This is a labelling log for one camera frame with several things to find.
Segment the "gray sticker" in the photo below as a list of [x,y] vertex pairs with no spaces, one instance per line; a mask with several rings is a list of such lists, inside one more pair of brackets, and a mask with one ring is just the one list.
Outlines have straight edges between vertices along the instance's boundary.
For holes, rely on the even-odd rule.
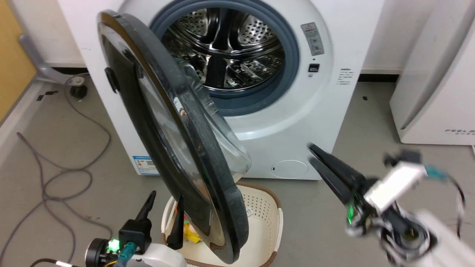
[[308,46],[312,56],[321,55],[324,52],[322,38],[318,33],[317,25],[315,22],[302,24],[300,25],[302,31],[304,31],[305,37],[307,38]]

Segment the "yellow wooden panel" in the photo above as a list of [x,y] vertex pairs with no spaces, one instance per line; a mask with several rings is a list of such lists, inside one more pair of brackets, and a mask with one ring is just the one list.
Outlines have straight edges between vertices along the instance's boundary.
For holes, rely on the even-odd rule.
[[7,0],[0,0],[0,120],[36,73],[18,42],[21,33]]

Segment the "washing machine door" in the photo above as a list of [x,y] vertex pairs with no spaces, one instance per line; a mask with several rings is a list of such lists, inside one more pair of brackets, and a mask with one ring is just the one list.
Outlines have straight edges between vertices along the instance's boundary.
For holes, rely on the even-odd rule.
[[248,237],[235,185],[250,158],[203,89],[193,67],[174,59],[137,18],[101,12],[106,75],[120,94],[145,148],[208,247],[225,263]]

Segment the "teal connector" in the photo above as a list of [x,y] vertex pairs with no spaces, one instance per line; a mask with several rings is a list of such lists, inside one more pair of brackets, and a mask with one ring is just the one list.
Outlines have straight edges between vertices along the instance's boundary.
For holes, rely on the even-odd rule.
[[129,262],[129,260],[135,254],[136,248],[137,246],[134,243],[132,242],[127,243],[127,245],[125,245],[125,247],[119,254],[119,258],[117,259],[117,262],[114,263],[114,267],[126,267],[127,262]]
[[439,170],[437,167],[431,166],[431,165],[427,165],[424,167],[426,168],[427,177],[429,177],[430,179],[435,179],[439,181],[448,180],[448,177],[449,177],[448,173]]

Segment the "laundry basket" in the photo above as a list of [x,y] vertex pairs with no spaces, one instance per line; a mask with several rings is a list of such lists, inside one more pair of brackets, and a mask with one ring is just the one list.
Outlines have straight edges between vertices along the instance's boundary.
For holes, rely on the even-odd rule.
[[[239,260],[231,265],[225,264],[213,254],[204,242],[195,244],[185,238],[183,247],[178,251],[185,257],[188,266],[267,267],[274,261],[284,227],[284,215],[280,201],[272,191],[264,187],[242,182],[238,182],[237,187],[241,190],[244,198],[249,220],[249,238],[241,248]],[[163,212],[161,221],[163,244],[166,244],[166,238],[171,232],[176,205],[177,202],[171,197]]]

